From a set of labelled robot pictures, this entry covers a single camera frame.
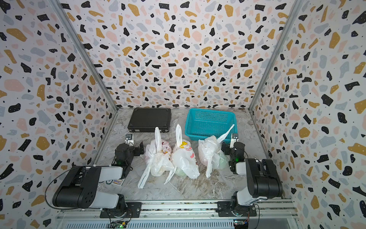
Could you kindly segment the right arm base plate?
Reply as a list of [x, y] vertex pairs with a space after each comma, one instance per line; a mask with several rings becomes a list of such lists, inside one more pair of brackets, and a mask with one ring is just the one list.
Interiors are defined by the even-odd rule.
[[219, 217], [255, 217], [255, 207], [234, 205], [230, 201], [218, 201], [217, 209]]

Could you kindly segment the white plastic bag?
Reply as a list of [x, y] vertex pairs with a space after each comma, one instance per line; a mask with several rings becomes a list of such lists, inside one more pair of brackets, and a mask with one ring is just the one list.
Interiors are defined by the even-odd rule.
[[228, 131], [218, 138], [213, 135], [205, 140], [198, 141], [199, 159], [206, 166], [205, 175], [207, 178], [210, 178], [213, 170], [222, 170], [229, 166], [229, 159], [222, 151], [222, 143], [234, 126], [235, 124], [232, 124]]
[[190, 179], [197, 179], [200, 175], [199, 167], [191, 143], [183, 139], [182, 129], [179, 124], [175, 129], [176, 144], [171, 154], [171, 162], [173, 170], [169, 172], [165, 184], [167, 184], [177, 174], [179, 176], [186, 175]]
[[171, 162], [172, 148], [168, 141], [162, 139], [159, 127], [155, 128], [154, 135], [154, 140], [146, 146], [146, 168], [139, 180], [139, 189], [144, 188], [149, 175], [159, 177], [166, 171], [173, 172], [174, 169]]

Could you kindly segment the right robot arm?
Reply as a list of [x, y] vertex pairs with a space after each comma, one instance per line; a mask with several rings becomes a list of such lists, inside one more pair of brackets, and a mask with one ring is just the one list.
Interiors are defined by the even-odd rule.
[[251, 215], [251, 207], [256, 202], [282, 196], [283, 186], [273, 160], [250, 158], [245, 151], [245, 144], [241, 142], [231, 146], [224, 143], [222, 151], [230, 157], [230, 171], [246, 177], [247, 187], [236, 191], [229, 206], [219, 210], [219, 213], [230, 210], [237, 216]]

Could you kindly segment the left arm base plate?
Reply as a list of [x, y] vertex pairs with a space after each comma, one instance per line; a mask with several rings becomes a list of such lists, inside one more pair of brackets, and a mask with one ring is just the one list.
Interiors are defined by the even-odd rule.
[[142, 210], [142, 202], [127, 202], [121, 207], [114, 209], [103, 209], [100, 213], [101, 219], [130, 219], [139, 218]]

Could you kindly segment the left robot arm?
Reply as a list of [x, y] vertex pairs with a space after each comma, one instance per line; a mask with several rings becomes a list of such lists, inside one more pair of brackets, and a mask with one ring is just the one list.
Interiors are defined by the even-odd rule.
[[104, 218], [133, 217], [124, 195], [98, 190], [100, 183], [123, 180], [132, 171], [134, 157], [144, 154], [140, 143], [122, 143], [114, 152], [110, 166], [74, 166], [68, 172], [52, 197], [52, 206], [57, 209], [102, 209]]

